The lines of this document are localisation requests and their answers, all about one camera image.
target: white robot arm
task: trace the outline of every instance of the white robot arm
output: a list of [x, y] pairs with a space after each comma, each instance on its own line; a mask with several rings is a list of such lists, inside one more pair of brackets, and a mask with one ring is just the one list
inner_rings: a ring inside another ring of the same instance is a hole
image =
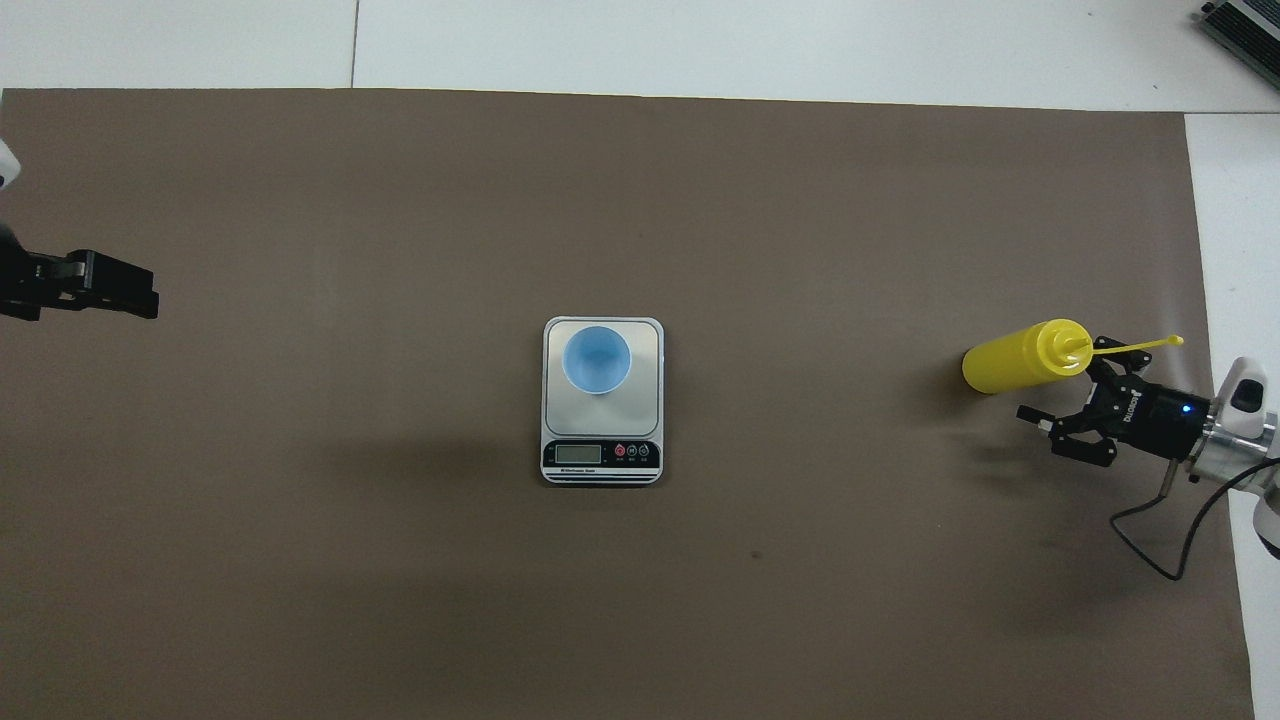
[[[1213, 398], [1204, 436], [1190, 459], [1192, 477], [1230, 483], [1240, 473], [1280, 456], [1276, 414], [1267, 405], [1267, 375], [1252, 357], [1236, 357]], [[1256, 471], [1235, 484], [1260, 497], [1253, 529], [1280, 560], [1280, 491], [1276, 469]]]
[[18, 163], [18, 158], [9, 150], [9, 146], [0, 140], [0, 190], [8, 187], [19, 172], [22, 172], [22, 164]]

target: black cable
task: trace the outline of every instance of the black cable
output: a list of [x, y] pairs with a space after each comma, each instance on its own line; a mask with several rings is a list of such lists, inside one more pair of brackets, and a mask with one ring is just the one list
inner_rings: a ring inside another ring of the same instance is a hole
[[1235, 486], [1240, 484], [1242, 482], [1244, 482], [1251, 475], [1254, 475], [1254, 474], [1257, 474], [1257, 473], [1260, 473], [1262, 470], [1266, 470], [1267, 468], [1271, 468], [1272, 465], [1280, 465], [1280, 457], [1271, 457], [1270, 460], [1263, 460], [1262, 462], [1258, 462], [1257, 465], [1249, 468], [1248, 470], [1244, 470], [1239, 475], [1236, 475], [1236, 477], [1231, 478], [1230, 480], [1222, 483], [1222, 487], [1215, 489], [1213, 495], [1208, 496], [1208, 500], [1206, 500], [1204, 505], [1201, 506], [1199, 512], [1196, 514], [1196, 519], [1192, 520], [1190, 529], [1187, 530], [1187, 541], [1183, 542], [1183, 555], [1181, 555], [1181, 559], [1179, 559], [1179, 561], [1178, 561], [1178, 573], [1170, 573], [1169, 570], [1165, 570], [1164, 568], [1161, 568], [1155, 560], [1152, 560], [1146, 552], [1143, 552], [1142, 548], [1138, 547], [1138, 543], [1135, 543], [1132, 539], [1129, 539], [1129, 536], [1124, 534], [1124, 530], [1121, 530], [1120, 525], [1116, 524], [1116, 520], [1119, 520], [1120, 518], [1124, 518], [1126, 515], [1137, 515], [1137, 514], [1143, 512], [1146, 510], [1151, 510], [1156, 505], [1160, 505], [1160, 501], [1162, 501], [1166, 497], [1169, 497], [1169, 492], [1165, 491], [1164, 488], [1161, 488], [1160, 495], [1157, 495], [1156, 497], [1148, 500], [1147, 502], [1143, 502], [1142, 505], [1139, 505], [1137, 507], [1130, 507], [1128, 510], [1121, 510], [1120, 512], [1116, 512], [1115, 515], [1112, 515], [1111, 516], [1111, 529], [1115, 530], [1117, 536], [1120, 536], [1120, 539], [1123, 539], [1124, 543], [1129, 546], [1129, 550], [1137, 552], [1138, 557], [1142, 557], [1143, 561], [1146, 561], [1147, 565], [1151, 565], [1152, 568], [1155, 568], [1157, 573], [1160, 573], [1165, 578], [1169, 578], [1170, 580], [1180, 580], [1183, 578], [1183, 573], [1187, 570], [1187, 556], [1192, 551], [1192, 541], [1196, 539], [1196, 530], [1199, 529], [1201, 520], [1204, 519], [1204, 515], [1208, 515], [1208, 511], [1210, 511], [1211, 507], [1213, 507], [1213, 503], [1217, 502], [1217, 500], [1220, 497], [1222, 497], [1224, 495], [1226, 495], [1226, 491], [1229, 491], [1229, 489], [1234, 488]]

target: robotic arm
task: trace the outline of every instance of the robotic arm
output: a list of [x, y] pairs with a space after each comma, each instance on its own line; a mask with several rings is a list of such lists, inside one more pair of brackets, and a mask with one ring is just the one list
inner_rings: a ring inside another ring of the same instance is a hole
[[[1105, 348], [1123, 343], [1098, 337], [1093, 345]], [[1116, 373], [1110, 364], [1124, 373]], [[1276, 442], [1276, 414], [1267, 410], [1267, 378], [1261, 364], [1251, 357], [1236, 359], [1213, 398], [1146, 382], [1140, 373], [1149, 364], [1151, 355], [1140, 350], [1096, 355], [1085, 370], [1093, 380], [1093, 391], [1084, 409], [1056, 418], [1023, 405], [1018, 418], [1038, 425], [1048, 436], [1055, 455], [1082, 462], [1111, 465], [1116, 441], [1169, 460], [1165, 482], [1153, 500], [1111, 516], [1111, 527], [1120, 538], [1164, 577], [1171, 580], [1183, 577], [1201, 520], [1213, 502], [1233, 488], [1260, 496], [1253, 528], [1267, 551], [1280, 560], [1280, 489], [1276, 487], [1280, 442]], [[1101, 438], [1088, 442], [1075, 437], [1088, 432]], [[1116, 521], [1161, 502], [1179, 470], [1185, 470], [1193, 483], [1208, 479], [1221, 487], [1197, 514], [1179, 566], [1171, 573], [1148, 557]]]
[[[0, 141], [0, 190], [22, 165]], [[160, 296], [151, 290], [150, 270], [96, 252], [77, 250], [65, 258], [27, 252], [0, 223], [0, 315], [38, 320], [42, 307], [101, 307], [154, 319]]]

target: yellow bottle nozzle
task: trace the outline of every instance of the yellow bottle nozzle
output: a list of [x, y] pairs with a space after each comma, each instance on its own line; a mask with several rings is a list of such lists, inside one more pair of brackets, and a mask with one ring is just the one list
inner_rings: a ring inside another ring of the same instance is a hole
[[1164, 340], [1153, 340], [1151, 342], [1139, 342], [1137, 345], [1121, 345], [1120, 347], [1103, 347], [1101, 350], [1094, 350], [1094, 355], [1114, 355], [1116, 352], [1128, 352], [1130, 350], [1146, 350], [1148, 347], [1158, 347], [1161, 345], [1181, 345], [1187, 341], [1183, 336], [1171, 334]]
[[1088, 336], [1080, 337], [1070, 333], [1056, 333], [1051, 343], [1052, 356], [1064, 368], [1075, 365], [1084, 357], [1080, 351], [1092, 346]]

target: yellow squeeze bottle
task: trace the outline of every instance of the yellow squeeze bottle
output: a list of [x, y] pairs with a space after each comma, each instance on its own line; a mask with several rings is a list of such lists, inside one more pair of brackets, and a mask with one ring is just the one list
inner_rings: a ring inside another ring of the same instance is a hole
[[987, 395], [1032, 387], [1084, 372], [1094, 355], [1142, 350], [1157, 345], [1181, 345], [1183, 338], [1094, 350], [1088, 331], [1074, 320], [1056, 319], [984, 342], [964, 355], [964, 379]]

